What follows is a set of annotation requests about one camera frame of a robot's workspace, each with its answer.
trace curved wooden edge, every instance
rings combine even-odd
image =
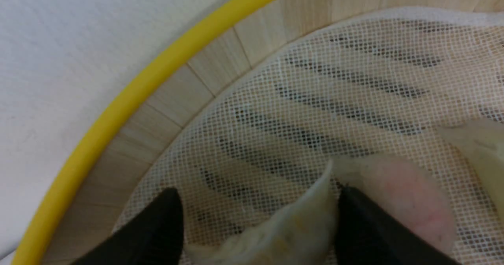
[[[57,228],[44,263],[70,263],[105,239],[139,179],[191,119],[227,86],[290,41],[335,21],[380,8],[420,5],[494,11],[499,2],[275,0],[269,3],[196,53],[144,104],[135,103],[140,108],[106,147],[89,175],[82,177],[84,183],[76,190],[75,199]]]

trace white mesh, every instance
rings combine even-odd
[[[176,187],[186,242],[219,244],[293,202],[330,154],[387,152],[430,170],[456,213],[454,256],[504,259],[475,172],[434,131],[504,119],[504,15],[398,8],[297,40],[227,89],[159,157],[116,229]],[[184,257],[181,264],[190,264]],[[327,264],[335,264],[331,254]]]

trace white surface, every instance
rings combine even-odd
[[[0,0],[0,258],[108,103],[225,1]]]

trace yellow tube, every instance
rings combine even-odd
[[[272,0],[231,0],[200,21],[149,64],[107,107],[60,170],[38,207],[13,265],[39,264],[56,228],[94,163],[138,107],[209,42]]]

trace black pointed object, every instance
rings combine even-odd
[[[124,227],[73,264],[177,265],[183,232],[180,196],[175,188],[166,188]]]
[[[344,186],[335,237],[338,265],[460,265],[412,233],[357,188]]]

